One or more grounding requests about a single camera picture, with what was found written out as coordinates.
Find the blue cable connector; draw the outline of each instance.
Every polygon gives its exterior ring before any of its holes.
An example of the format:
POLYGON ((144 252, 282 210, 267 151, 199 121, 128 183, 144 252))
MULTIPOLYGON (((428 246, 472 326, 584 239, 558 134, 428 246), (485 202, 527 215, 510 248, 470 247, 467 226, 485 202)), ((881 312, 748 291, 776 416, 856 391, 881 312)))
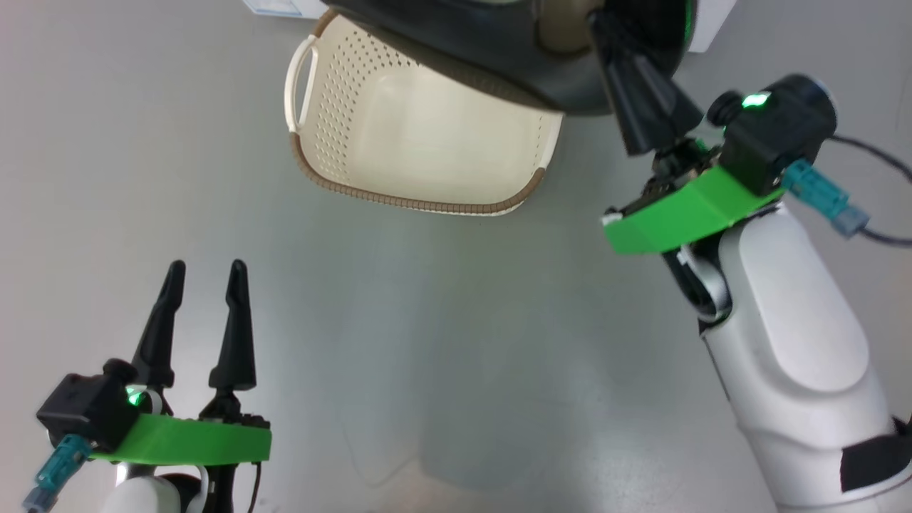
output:
POLYGON ((849 204, 849 194, 820 174, 810 162, 792 163, 782 175, 782 187, 802 203, 811 206, 830 220, 839 235, 851 238, 867 226, 871 216, 849 204))
POLYGON ((60 490, 82 468, 91 454, 92 445, 85 438, 76 434, 64 436, 35 476, 36 486, 22 502, 26 512, 50 511, 57 503, 60 490))

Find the white plastic casing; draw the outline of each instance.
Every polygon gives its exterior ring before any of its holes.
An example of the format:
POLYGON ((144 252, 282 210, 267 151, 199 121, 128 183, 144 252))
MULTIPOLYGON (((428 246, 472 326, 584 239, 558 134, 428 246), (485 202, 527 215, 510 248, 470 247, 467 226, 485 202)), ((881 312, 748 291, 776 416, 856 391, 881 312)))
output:
MULTIPOLYGON (((861 325, 807 234, 783 208, 727 232, 720 262, 732 311, 704 338, 780 510, 885 511, 872 497, 912 467, 842 491, 842 449, 894 426, 861 325)), ((912 511, 903 489, 906 509, 891 511, 912 511)))
POLYGON ((160 477, 134 477, 114 488, 101 513, 181 513, 181 498, 160 477))

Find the perforated basket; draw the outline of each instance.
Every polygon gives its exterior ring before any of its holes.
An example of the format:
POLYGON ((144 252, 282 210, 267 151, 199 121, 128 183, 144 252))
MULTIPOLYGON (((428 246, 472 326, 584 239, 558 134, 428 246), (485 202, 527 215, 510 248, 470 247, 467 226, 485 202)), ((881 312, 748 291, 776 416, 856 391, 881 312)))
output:
POLYGON ((285 121, 307 177, 415 210, 510 212, 542 181, 561 120, 445 78, 332 11, 297 49, 285 79, 285 121))

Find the basket handle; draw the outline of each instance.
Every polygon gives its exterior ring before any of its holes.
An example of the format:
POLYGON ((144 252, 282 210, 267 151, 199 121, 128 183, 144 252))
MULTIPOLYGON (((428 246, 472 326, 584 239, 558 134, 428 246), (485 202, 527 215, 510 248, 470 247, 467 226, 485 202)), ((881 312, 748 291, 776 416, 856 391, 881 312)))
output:
MULTIPOLYGON (((295 99, 297 98, 297 80, 301 75, 301 68, 304 66, 304 59, 307 57, 307 53, 312 49, 314 51, 314 59, 316 59, 316 49, 313 48, 315 42, 317 42, 316 36, 310 36, 305 39, 301 45, 295 50, 295 54, 291 57, 291 63, 288 65, 288 74, 285 75, 285 123, 288 125, 288 130, 292 133, 298 133, 301 127, 304 125, 304 119, 299 120, 297 116, 297 111, 295 108, 295 99)), ((316 62, 311 65, 311 71, 316 68, 316 62)), ((301 108, 303 113, 307 113, 307 103, 310 101, 310 89, 313 83, 313 76, 310 77, 310 80, 307 81, 307 90, 304 95, 304 105, 301 108)))

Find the white box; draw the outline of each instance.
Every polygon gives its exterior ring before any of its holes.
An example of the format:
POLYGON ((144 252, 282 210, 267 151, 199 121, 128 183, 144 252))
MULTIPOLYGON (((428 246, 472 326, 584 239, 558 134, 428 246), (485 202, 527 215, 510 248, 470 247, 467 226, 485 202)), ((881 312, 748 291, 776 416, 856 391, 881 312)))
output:
POLYGON ((697 26, 693 31, 688 52, 705 52, 719 34, 722 23, 729 16, 737 0, 700 0, 697 3, 697 26))
POLYGON ((258 15, 317 19, 326 12, 320 0, 244 0, 258 15))

